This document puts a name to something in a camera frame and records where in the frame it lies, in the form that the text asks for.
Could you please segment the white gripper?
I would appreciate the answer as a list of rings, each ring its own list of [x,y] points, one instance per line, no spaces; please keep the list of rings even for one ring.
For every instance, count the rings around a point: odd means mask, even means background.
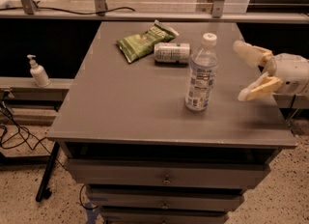
[[[309,95],[309,61],[302,56],[281,53],[273,57],[271,50],[243,41],[235,41],[233,50],[249,67],[265,67],[266,71],[239,92],[239,101],[263,98],[273,92],[284,96]]]

